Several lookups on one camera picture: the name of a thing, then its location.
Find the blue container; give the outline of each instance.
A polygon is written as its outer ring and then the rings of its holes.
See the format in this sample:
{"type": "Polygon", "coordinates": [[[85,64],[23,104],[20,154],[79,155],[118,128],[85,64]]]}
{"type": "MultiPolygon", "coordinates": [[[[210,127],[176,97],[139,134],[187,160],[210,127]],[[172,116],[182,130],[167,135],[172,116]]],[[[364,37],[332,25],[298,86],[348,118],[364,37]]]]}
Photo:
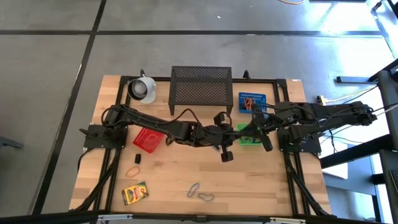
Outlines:
{"type": "Polygon", "coordinates": [[[267,111],[267,100],[265,94],[258,93],[239,93],[239,112],[240,113],[251,113],[251,110],[247,110],[244,105],[245,99],[252,99],[253,102],[260,105],[262,111],[267,111]]]}

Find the yellow crayon box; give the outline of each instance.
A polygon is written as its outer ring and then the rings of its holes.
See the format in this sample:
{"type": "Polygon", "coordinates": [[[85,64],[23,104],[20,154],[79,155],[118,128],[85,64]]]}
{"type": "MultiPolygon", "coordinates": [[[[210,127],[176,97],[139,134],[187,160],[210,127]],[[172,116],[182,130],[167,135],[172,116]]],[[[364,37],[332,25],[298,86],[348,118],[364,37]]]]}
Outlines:
{"type": "Polygon", "coordinates": [[[133,185],[122,190],[122,196],[125,205],[129,205],[149,196],[145,182],[133,185]]]}

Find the gray floor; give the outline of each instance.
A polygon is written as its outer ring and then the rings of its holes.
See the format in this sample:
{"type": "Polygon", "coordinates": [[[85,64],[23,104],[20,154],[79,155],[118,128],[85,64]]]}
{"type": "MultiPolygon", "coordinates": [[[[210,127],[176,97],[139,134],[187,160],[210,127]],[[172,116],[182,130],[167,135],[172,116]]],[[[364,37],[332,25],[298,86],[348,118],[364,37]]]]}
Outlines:
{"type": "MultiPolygon", "coordinates": [[[[0,1],[0,29],[91,29],[99,4],[0,1]]],[[[99,29],[377,30],[369,10],[366,3],[352,2],[108,0],[99,29]]],[[[0,136],[25,142],[22,150],[0,151],[0,202],[7,205],[0,217],[29,212],[87,40],[0,35],[0,136]]],[[[84,140],[78,128],[91,120],[103,75],[138,75],[143,68],[149,76],[169,76],[172,65],[230,66],[234,77],[249,70],[256,78],[301,79],[307,101],[314,101],[317,95],[332,99],[369,88],[336,85],[335,77],[370,76],[392,60],[382,37],[97,36],[44,212],[68,210],[84,140]]]]}

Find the floor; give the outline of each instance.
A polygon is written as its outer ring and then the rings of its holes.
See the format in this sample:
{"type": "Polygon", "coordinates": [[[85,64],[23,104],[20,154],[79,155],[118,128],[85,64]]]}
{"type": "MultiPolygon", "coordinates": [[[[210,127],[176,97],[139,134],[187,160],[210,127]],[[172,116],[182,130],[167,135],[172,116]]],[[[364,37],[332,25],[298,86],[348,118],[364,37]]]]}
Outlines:
{"type": "MultiPolygon", "coordinates": [[[[292,6],[277,0],[107,0],[98,30],[285,32],[97,35],[94,39],[84,31],[92,30],[100,3],[0,1],[0,136],[25,143],[23,149],[4,147],[0,151],[0,202],[7,205],[0,207],[0,217],[30,212],[71,90],[78,87],[78,73],[83,79],[44,213],[68,210],[84,141],[78,129],[89,125],[103,75],[138,75],[144,69],[148,76],[169,76],[172,65],[229,66],[233,77],[249,70],[254,78],[301,79],[307,101],[314,102],[317,95],[334,99],[371,87],[337,85],[335,79],[370,76],[394,59],[391,42],[375,35],[379,28],[370,13],[375,1],[306,1],[292,6]],[[11,35],[13,30],[43,32],[11,35]]],[[[345,214],[338,205],[333,206],[340,200],[332,196],[330,200],[333,213],[356,217],[356,212],[345,214]]]]}

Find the orange rubber band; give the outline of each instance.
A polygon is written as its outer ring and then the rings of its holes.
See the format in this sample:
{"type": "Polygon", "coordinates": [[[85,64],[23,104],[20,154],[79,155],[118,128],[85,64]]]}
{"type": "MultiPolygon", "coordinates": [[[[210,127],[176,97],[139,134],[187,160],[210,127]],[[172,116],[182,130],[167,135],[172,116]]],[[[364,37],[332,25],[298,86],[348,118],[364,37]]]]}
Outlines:
{"type": "Polygon", "coordinates": [[[133,166],[132,168],[130,168],[129,170],[127,170],[127,172],[126,172],[126,174],[125,174],[125,176],[126,177],[128,177],[128,178],[133,178],[133,177],[135,177],[136,175],[138,175],[139,173],[140,173],[140,168],[138,167],[138,166],[133,166]],[[138,169],[138,172],[136,172],[134,175],[128,175],[128,173],[130,172],[130,171],[132,171],[134,168],[137,168],[138,169]]]}

